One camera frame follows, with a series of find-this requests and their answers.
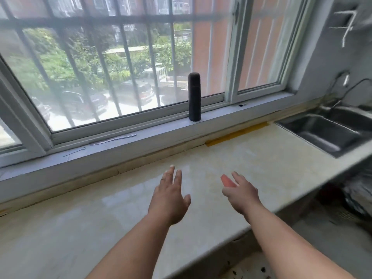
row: person's left hand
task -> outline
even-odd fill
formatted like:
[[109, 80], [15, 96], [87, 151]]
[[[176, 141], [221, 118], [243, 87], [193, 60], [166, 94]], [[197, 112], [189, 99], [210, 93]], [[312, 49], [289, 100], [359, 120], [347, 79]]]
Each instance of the person's left hand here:
[[148, 208], [148, 214], [164, 217], [169, 225], [180, 222], [191, 204], [191, 196], [183, 198], [181, 194], [182, 171], [177, 170], [174, 182], [173, 173], [174, 165], [171, 165], [156, 186]]

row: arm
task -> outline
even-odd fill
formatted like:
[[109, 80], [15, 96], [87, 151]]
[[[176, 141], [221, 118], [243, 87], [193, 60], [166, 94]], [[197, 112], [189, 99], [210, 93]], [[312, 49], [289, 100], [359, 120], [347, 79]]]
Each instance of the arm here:
[[181, 195], [182, 172], [174, 166], [155, 188], [148, 214], [97, 264], [86, 279], [150, 279], [169, 227], [181, 221], [191, 203]]
[[232, 173], [237, 187], [224, 187], [232, 207], [250, 223], [270, 266], [280, 279], [353, 278], [266, 209], [258, 190], [244, 176]]

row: faucet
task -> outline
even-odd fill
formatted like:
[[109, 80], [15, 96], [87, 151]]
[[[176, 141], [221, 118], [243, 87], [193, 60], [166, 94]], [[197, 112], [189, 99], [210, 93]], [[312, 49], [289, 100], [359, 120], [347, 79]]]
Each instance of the faucet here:
[[351, 87], [350, 89], [348, 89], [345, 94], [342, 96], [341, 99], [339, 99], [332, 107], [331, 107], [331, 110], [336, 107], [337, 105], [339, 105], [340, 103], [342, 103], [342, 101], [345, 99], [345, 97], [347, 96], [347, 94], [350, 93], [351, 90], [353, 90], [355, 87], [357, 87], [360, 83], [364, 82], [364, 81], [368, 81], [370, 83], [370, 85], [372, 85], [372, 79], [370, 78], [364, 78], [360, 81], [358, 81], [353, 87]]
[[349, 70], [343, 70], [343, 71], [340, 71], [336, 77], [332, 80], [331, 84], [329, 85], [328, 89], [326, 90], [324, 96], [322, 97], [322, 99], [320, 100], [319, 102], [319, 108], [323, 107], [323, 103], [324, 103], [324, 100], [325, 98], [332, 93], [332, 90], [334, 88], [334, 86], [336, 85], [337, 81], [339, 80], [339, 78], [341, 78], [343, 75], [346, 75], [345, 76], [345, 79], [342, 83], [342, 87], [347, 87], [348, 84], [349, 84], [349, 80], [350, 80], [350, 71]]

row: hand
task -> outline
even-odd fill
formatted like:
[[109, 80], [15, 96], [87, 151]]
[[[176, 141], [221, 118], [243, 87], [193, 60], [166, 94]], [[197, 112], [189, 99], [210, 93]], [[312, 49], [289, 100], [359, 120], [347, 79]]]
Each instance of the hand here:
[[239, 175], [235, 171], [231, 174], [239, 185], [237, 187], [224, 187], [222, 194], [228, 197], [232, 207], [243, 214], [248, 221], [249, 210], [254, 206], [262, 205], [258, 197], [258, 190], [243, 175]]
[[148, 214], [164, 217], [169, 225], [180, 222], [191, 204], [190, 195], [184, 198], [181, 195], [182, 171], [177, 170], [174, 182], [173, 173], [174, 165], [171, 165], [156, 186], [148, 207]]

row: forearm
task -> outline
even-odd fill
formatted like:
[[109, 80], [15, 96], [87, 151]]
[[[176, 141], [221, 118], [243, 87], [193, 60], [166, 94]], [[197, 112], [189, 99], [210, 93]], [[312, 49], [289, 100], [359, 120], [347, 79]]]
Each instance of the forearm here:
[[244, 215], [278, 278], [352, 278], [263, 205]]
[[146, 215], [99, 262], [87, 279], [150, 279], [170, 224]]

